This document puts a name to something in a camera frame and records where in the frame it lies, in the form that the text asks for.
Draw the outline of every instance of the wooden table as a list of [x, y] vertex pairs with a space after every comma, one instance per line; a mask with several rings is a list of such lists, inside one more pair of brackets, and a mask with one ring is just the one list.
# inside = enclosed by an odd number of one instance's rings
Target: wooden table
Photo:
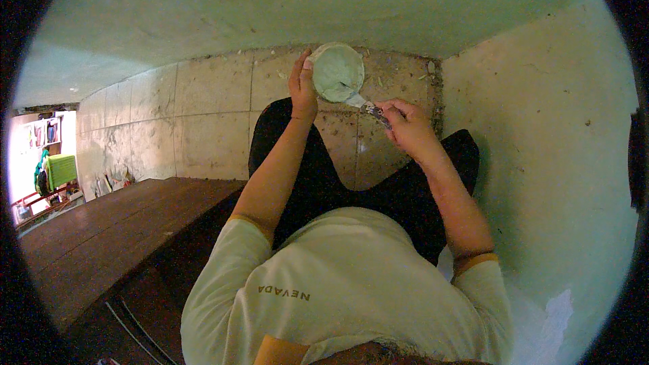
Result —
[[94, 199], [21, 239], [32, 279], [62, 332], [244, 181], [147, 179]]

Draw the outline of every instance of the person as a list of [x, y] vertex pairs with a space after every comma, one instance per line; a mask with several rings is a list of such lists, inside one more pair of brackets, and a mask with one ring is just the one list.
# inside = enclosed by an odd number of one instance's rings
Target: person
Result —
[[[378, 101], [412, 161], [349, 191], [313, 125], [309, 54], [295, 62], [291, 97], [255, 126], [250, 180], [183, 310], [186, 363], [507, 363], [511, 314], [471, 198], [470, 134], [439, 142], [421, 108]], [[447, 243], [450, 282], [435, 267]]]

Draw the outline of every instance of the tiled floor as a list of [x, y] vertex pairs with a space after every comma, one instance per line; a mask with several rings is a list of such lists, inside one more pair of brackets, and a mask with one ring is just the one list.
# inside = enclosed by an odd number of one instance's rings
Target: tiled floor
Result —
[[[93, 198], [105, 171], [127, 167], [136, 180], [169, 176], [248, 179], [249, 144], [261, 111], [288, 96], [287, 77], [303, 47], [249, 50], [182, 61], [102, 89], [81, 102], [78, 171]], [[361, 94], [401, 97], [432, 114], [439, 103], [428, 60], [357, 48], [365, 60]], [[367, 189], [407, 162], [371, 117], [319, 102], [315, 121], [341, 180]]]

